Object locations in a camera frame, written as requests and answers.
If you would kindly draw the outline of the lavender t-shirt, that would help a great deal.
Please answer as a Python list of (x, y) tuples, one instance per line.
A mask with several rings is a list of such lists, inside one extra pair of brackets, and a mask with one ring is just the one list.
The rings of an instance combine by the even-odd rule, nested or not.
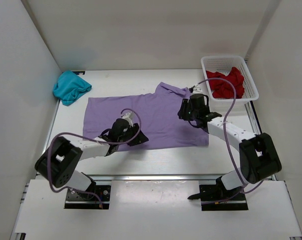
[(83, 136), (94, 139), (109, 129), (123, 109), (134, 110), (141, 118), (141, 131), (149, 139), (146, 143), (119, 151), (157, 150), (179, 147), (206, 147), (209, 136), (178, 118), (183, 99), (191, 95), (188, 88), (178, 88), (161, 82), (154, 93), (115, 97), (90, 97), (85, 110)]

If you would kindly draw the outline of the teal t-shirt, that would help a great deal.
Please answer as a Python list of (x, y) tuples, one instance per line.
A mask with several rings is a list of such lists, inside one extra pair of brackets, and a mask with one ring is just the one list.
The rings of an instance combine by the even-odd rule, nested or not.
[(63, 105), (70, 106), (92, 89), (92, 85), (72, 71), (62, 73), (53, 87), (53, 95)]

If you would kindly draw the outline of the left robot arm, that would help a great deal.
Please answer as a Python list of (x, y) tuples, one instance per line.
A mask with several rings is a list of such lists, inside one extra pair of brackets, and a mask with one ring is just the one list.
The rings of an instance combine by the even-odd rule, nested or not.
[(121, 145), (133, 147), (148, 141), (137, 123), (118, 118), (110, 129), (94, 139), (84, 137), (70, 141), (58, 135), (35, 163), (35, 170), (49, 181), (54, 191), (68, 188), (84, 200), (90, 200), (95, 196), (96, 184), (86, 174), (75, 170), (78, 162), (98, 156), (107, 157), (117, 152)]

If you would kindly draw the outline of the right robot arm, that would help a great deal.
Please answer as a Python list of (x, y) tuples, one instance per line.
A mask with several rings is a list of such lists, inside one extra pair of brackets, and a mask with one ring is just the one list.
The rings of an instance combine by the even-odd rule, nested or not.
[(282, 169), (270, 135), (254, 134), (227, 121), (227, 116), (212, 112), (208, 96), (193, 94), (181, 103), (178, 117), (192, 127), (202, 129), (209, 135), (225, 141), (227, 150), (235, 148), (239, 153), (239, 166), (217, 178), (209, 190), (193, 194), (189, 200), (202, 199), (207, 204), (225, 202), (243, 193), (249, 184), (260, 185), (262, 181)]

